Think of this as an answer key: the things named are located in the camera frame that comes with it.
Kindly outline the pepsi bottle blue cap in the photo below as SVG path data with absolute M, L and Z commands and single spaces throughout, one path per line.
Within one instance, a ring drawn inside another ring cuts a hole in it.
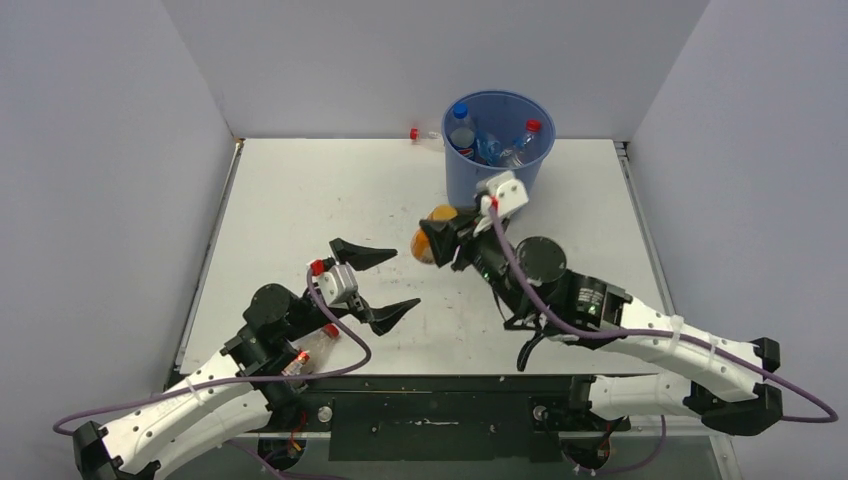
M 473 146 L 456 148 L 455 151 L 471 162 L 474 162 L 476 160 L 476 150 Z

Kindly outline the crushed blue label bottle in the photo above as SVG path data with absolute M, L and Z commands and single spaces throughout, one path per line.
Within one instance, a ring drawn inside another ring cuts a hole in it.
M 476 133 L 476 155 L 480 163 L 499 167 L 503 147 L 496 136 L 483 130 Z

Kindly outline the red label clear bottle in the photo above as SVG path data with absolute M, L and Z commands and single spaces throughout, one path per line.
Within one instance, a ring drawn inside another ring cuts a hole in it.
M 517 168 L 531 163 L 538 153 L 541 129 L 542 123 L 539 120 L 527 120 L 524 132 L 513 141 L 511 146 L 503 149 L 500 156 L 501 165 L 506 168 Z

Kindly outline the small red cap bottle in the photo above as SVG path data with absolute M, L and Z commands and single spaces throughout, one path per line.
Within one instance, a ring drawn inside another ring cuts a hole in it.
M 281 371 L 282 375 L 310 375 L 318 373 L 326 364 L 329 354 L 339 340 L 338 328 L 330 323 L 299 340 L 297 355 Z

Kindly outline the blue label blue cap bottle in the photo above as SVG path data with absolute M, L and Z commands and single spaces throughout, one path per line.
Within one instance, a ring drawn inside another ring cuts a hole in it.
M 473 119 L 465 102 L 457 102 L 452 106 L 448 132 L 452 133 L 453 131 L 461 128 L 465 128 L 470 131 L 475 130 Z

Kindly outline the blue plastic bin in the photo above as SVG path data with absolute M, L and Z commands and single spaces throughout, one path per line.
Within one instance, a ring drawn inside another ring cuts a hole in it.
M 493 134 L 501 142 L 503 149 L 511 146 L 525 130 L 529 119 L 542 123 L 539 133 L 539 146 L 536 158 L 524 166 L 506 168 L 500 165 L 492 167 L 476 160 L 471 162 L 459 155 L 448 140 L 450 111 L 457 102 L 465 102 L 475 125 L 475 134 L 479 130 Z M 445 178 L 448 200 L 454 205 L 468 205 L 472 202 L 477 183 L 505 170 L 511 170 L 524 182 L 527 189 L 534 185 L 542 163 L 551 152 L 556 138 L 556 128 L 552 117 L 539 103 L 518 93 L 504 90 L 484 90 L 461 97 L 445 111 L 441 124 L 445 143 Z

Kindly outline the clear jar silver lid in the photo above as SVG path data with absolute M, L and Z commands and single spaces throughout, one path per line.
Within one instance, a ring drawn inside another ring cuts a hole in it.
M 472 155 L 476 146 L 476 134 L 472 128 L 458 127 L 448 135 L 452 147 L 461 155 Z

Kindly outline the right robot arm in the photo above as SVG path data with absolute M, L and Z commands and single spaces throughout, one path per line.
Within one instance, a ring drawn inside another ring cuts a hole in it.
M 420 222 L 437 266 L 475 269 L 489 285 L 507 331 L 528 331 L 516 367 L 523 370 L 545 340 L 630 356 L 653 374 L 575 377 L 565 402 L 569 421 L 590 428 L 628 416 L 691 417 L 718 432 L 755 436 L 783 416 L 781 391 L 766 378 L 780 365 L 780 346 L 761 337 L 739 342 L 691 327 L 624 289 L 567 266 L 552 239 L 517 245 L 499 231 L 477 230 L 479 217 L 461 212 Z

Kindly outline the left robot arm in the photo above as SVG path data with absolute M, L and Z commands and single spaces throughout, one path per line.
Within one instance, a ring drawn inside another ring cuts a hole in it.
M 356 273 L 397 255 L 395 249 L 355 245 L 341 238 L 332 254 L 307 267 L 306 290 L 296 295 L 270 283 L 260 287 L 243 313 L 236 335 L 170 389 L 122 405 L 125 416 L 84 424 L 70 436 L 74 461 L 84 479 L 165 479 L 188 461 L 232 438 L 268 425 L 290 428 L 301 412 L 305 370 L 313 355 L 295 343 L 317 333 L 350 330 L 340 321 L 354 316 L 378 336 L 388 333 L 419 304 L 413 298 L 374 308 L 362 297 Z

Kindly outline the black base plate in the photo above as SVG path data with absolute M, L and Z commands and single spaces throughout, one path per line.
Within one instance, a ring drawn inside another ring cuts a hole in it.
M 344 376 L 311 382 L 254 433 L 329 443 L 332 461 L 556 462 L 554 439 L 591 447 L 604 433 L 654 433 L 657 420 L 615 424 L 576 405 L 584 375 Z

